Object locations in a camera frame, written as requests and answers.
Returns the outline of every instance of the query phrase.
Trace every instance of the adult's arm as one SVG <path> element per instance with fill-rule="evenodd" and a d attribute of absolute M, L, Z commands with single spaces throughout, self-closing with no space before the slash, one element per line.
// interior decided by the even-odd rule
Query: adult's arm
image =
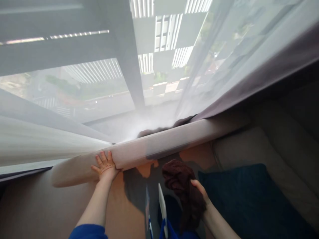
<path fill-rule="evenodd" d="M 105 226 L 107 198 L 112 182 L 119 170 L 115 167 L 111 151 L 108 151 L 107 157 L 104 151 L 101 151 L 100 155 L 96 155 L 95 158 L 99 167 L 92 165 L 91 168 L 99 174 L 100 181 L 97 183 L 92 198 L 76 226 L 83 224 Z"/>
<path fill-rule="evenodd" d="M 215 208 L 211 200 L 209 199 L 206 190 L 197 180 L 191 180 L 193 186 L 195 186 L 203 195 L 206 202 L 206 211 L 203 215 L 203 221 L 209 228 L 211 233 L 216 239 L 228 238 L 228 239 L 240 239 L 235 231 L 230 227 L 228 222 L 222 217 L 219 211 Z"/>

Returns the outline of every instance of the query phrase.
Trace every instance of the blue sleeve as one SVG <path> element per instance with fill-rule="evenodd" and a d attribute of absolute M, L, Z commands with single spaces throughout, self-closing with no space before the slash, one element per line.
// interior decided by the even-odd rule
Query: blue sleeve
<path fill-rule="evenodd" d="M 105 228 L 95 224 L 83 224 L 73 229 L 69 239 L 107 239 Z"/>

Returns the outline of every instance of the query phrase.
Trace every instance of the pillow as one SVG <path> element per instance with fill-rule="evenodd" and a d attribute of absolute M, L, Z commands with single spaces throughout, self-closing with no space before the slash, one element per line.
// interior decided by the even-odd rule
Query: pillow
<path fill-rule="evenodd" d="M 255 164 L 220 173 L 198 172 L 208 197 L 242 238 L 318 238 L 270 178 Z"/>

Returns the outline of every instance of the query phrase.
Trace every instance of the curtain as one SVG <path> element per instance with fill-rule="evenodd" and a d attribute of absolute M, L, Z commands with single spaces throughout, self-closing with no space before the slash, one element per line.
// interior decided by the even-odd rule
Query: curtain
<path fill-rule="evenodd" d="M 317 0 L 4 2 L 0 172 L 228 109 L 318 58 L 314 41 L 291 48 L 317 9 Z"/>
<path fill-rule="evenodd" d="M 7 117 L 0 117 L 0 170 L 11 173 L 18 164 L 72 158 L 107 147 L 110 143 Z"/>

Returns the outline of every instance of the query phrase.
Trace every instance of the towel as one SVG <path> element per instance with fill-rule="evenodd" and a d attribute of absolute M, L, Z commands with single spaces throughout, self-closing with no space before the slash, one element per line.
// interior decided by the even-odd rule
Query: towel
<path fill-rule="evenodd" d="M 165 186 L 174 191 L 182 205 L 180 233 L 195 230 L 206 210 L 206 203 L 201 192 L 190 182 L 196 179 L 194 171 L 183 162 L 173 159 L 163 166 L 162 174 Z"/>

